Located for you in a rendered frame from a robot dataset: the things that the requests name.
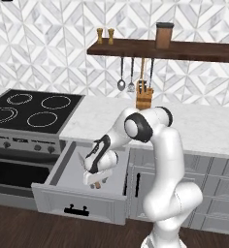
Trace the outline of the brown jar with black lid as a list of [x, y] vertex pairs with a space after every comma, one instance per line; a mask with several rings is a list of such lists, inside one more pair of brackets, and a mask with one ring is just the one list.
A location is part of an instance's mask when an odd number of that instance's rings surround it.
[[172, 22], [157, 22], [155, 47], [158, 49], [166, 49], [170, 46], [172, 40], [174, 23]]

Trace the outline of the hanging wooden spoon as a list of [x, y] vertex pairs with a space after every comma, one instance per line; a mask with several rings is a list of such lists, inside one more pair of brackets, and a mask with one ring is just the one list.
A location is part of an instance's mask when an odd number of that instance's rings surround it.
[[144, 68], [145, 68], [145, 58], [142, 58], [141, 61], [141, 72], [140, 72], [140, 81], [144, 80]]

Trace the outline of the hanging silver spatula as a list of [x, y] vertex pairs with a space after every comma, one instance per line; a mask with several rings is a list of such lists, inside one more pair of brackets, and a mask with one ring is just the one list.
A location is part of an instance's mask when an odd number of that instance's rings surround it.
[[133, 75], [134, 75], [134, 57], [131, 58], [130, 82], [127, 86], [127, 92], [135, 91], [135, 85], [133, 83]]

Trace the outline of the grey cupboard door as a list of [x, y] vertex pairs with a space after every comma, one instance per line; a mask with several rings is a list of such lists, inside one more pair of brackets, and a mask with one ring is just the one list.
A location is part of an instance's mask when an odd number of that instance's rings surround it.
[[[139, 195], [135, 198], [137, 173], [141, 174]], [[150, 190], [155, 177], [153, 152], [151, 150], [131, 149], [128, 164], [129, 213], [130, 219], [147, 221], [143, 212], [143, 200]]]

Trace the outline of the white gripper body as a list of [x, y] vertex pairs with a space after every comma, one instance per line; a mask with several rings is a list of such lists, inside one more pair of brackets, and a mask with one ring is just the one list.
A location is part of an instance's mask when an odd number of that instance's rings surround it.
[[113, 170], [102, 170], [97, 173], [90, 173], [88, 171], [85, 171], [83, 173], [83, 184], [84, 185], [91, 185], [96, 182], [99, 182], [113, 174]]

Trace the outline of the grey cupboard drawer run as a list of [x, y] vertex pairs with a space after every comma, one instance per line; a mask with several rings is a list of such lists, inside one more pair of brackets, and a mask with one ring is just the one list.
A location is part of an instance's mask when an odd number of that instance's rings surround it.
[[195, 182], [203, 201], [182, 224], [185, 228], [229, 234], [229, 159], [185, 155], [184, 182]]

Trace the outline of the hanging silver ladle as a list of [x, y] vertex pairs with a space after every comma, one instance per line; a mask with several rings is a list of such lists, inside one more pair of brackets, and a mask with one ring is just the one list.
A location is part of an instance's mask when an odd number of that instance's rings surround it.
[[120, 57], [120, 79], [117, 82], [117, 88], [119, 91], [123, 91], [125, 88], [125, 81], [123, 79], [123, 57]]

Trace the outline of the wooden pepper shaker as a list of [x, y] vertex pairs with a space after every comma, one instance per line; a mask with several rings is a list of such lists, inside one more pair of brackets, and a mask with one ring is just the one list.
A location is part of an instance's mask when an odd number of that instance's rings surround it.
[[114, 44], [114, 32], [115, 32], [115, 30], [113, 28], [108, 29], [108, 33], [109, 33], [108, 44], [109, 45], [113, 45]]

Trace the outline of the black hob stove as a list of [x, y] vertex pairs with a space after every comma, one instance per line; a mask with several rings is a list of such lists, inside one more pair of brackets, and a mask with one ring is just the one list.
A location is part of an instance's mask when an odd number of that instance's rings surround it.
[[[10, 89], [0, 95], [0, 153], [9, 150], [61, 155], [59, 135], [82, 101], [82, 95]], [[4, 147], [4, 142], [11, 144]], [[41, 145], [41, 151], [34, 146]]]

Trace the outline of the black oven door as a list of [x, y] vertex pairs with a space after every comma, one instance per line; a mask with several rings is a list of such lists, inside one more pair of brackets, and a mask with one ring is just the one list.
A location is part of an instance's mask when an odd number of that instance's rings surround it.
[[[25, 151], [9, 150], [4, 153], [21, 154], [23, 152]], [[43, 184], [55, 163], [37, 164], [0, 160], [0, 205], [36, 210], [37, 205], [31, 184]]]

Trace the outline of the grey open drawer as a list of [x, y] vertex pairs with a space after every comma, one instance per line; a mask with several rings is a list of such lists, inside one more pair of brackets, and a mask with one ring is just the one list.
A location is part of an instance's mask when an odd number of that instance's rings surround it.
[[[86, 220], [124, 225], [126, 219], [126, 176], [129, 158], [127, 148], [118, 148], [118, 164], [113, 174], [101, 184], [100, 189], [91, 189], [83, 182], [83, 167], [78, 153], [86, 155], [90, 143], [68, 141], [47, 180], [31, 185], [39, 212], [76, 217]], [[85, 205], [88, 216], [67, 214], [64, 208], [72, 204], [82, 209]]]

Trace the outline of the dark wooden wall shelf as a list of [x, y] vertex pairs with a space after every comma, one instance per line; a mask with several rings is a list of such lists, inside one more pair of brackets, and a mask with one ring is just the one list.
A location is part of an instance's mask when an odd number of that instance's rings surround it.
[[108, 38], [102, 44], [94, 43], [87, 49], [89, 55], [173, 59], [229, 63], [229, 44], [171, 42], [166, 49], [155, 47], [154, 40], [115, 39], [110, 45]]

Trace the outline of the wooden knife block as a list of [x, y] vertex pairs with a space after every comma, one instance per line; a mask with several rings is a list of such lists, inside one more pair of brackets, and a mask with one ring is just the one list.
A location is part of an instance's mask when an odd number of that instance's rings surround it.
[[139, 80], [136, 86], [136, 108], [150, 109], [153, 89], [147, 87], [145, 80]]

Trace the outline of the hanging black utensil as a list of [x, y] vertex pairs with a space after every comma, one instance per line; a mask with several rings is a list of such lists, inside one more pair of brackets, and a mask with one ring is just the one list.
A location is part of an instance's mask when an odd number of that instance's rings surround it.
[[153, 67], [154, 67], [154, 58], [151, 58], [151, 60], [150, 60], [150, 71], [149, 71], [149, 88], [151, 88]]

